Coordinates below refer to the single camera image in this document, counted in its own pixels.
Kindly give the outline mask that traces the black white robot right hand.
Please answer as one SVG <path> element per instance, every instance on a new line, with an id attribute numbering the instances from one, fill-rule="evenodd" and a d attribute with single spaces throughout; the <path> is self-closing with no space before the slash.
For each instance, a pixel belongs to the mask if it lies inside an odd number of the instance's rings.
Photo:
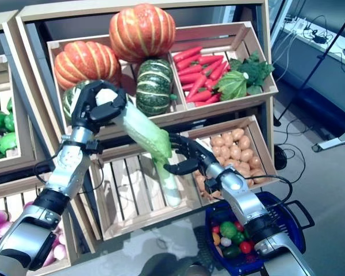
<path id="1" fill-rule="evenodd" d="M 177 164 L 164 164 L 163 168 L 174 175 L 187 175 L 199 170 L 206 175 L 206 169 L 213 163 L 218 163 L 212 152 L 203 147 L 197 141 L 177 133 L 170 133 L 171 148 L 176 154 L 183 155 L 186 160 Z"/>

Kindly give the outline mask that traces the black white robot left hand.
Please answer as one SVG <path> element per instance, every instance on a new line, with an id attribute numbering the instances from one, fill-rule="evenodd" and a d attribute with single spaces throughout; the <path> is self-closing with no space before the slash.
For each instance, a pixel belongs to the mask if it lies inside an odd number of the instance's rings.
<path id="1" fill-rule="evenodd" d="M 96 95 L 102 90 L 106 90 L 106 96 L 116 94 L 114 99 L 107 99 L 103 104 L 97 104 Z M 80 90 L 79 97 L 73 100 L 75 107 L 71 114 L 73 127 L 84 127 L 95 135 L 101 126 L 116 118 L 125 109 L 127 104 L 127 94 L 119 88 L 105 80 L 96 80 L 84 86 Z"/>

